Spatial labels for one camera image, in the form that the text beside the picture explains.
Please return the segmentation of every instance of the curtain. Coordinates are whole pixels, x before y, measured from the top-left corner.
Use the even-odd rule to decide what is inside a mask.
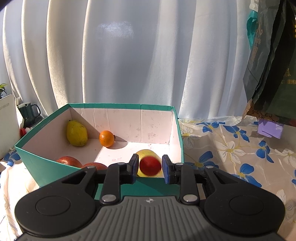
[[[172,105],[180,118],[241,115],[249,5],[12,0],[0,12],[0,82],[44,116],[89,102]]]

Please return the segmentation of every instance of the floral tablecloth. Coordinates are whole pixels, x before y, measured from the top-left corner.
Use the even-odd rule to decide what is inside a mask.
[[[185,162],[195,169],[212,165],[276,194],[286,215],[279,234],[296,240],[296,154],[283,139],[257,133],[257,119],[229,116],[180,119]],[[15,240],[21,230],[14,217],[18,200],[38,185],[15,150],[0,162],[0,240]]]

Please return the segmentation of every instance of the purple sticky note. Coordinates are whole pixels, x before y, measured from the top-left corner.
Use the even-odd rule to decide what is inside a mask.
[[[263,120],[264,119],[259,119],[259,121],[258,121],[258,133],[260,134],[260,135],[263,135],[263,136],[266,136],[266,137],[272,137],[271,135],[269,135],[268,133],[266,133],[266,132],[264,132],[263,131],[263,127],[264,127],[264,124],[263,124]]]
[[[278,124],[278,123],[273,122],[273,121],[260,119],[259,120],[259,127],[258,127],[258,133],[259,134],[262,133],[262,135],[274,136],[274,137],[280,139],[281,134],[283,132],[284,125],[283,124]]]

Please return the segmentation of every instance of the red apple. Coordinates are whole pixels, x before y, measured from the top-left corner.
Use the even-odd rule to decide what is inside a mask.
[[[105,170],[105,169],[107,169],[107,167],[104,164],[99,163],[99,162],[90,162],[90,163],[84,164],[82,166],[82,168],[87,167],[87,166],[94,166],[94,167],[96,167],[97,170]]]
[[[57,159],[56,162],[68,165],[68,166],[73,166],[73,167],[82,167],[82,164],[80,161],[78,161],[76,158],[71,157],[71,156],[62,156],[61,158]]]
[[[161,163],[153,156],[146,156],[141,159],[139,168],[143,174],[155,176],[161,170]]]

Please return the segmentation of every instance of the mug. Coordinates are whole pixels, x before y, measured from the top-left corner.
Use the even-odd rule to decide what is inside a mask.
[[[34,114],[32,106],[36,106],[39,113],[38,115]],[[17,106],[20,113],[22,114],[22,117],[24,118],[24,128],[30,127],[34,122],[35,119],[41,115],[41,111],[39,109],[39,106],[36,104],[31,104],[30,102],[22,103]]]

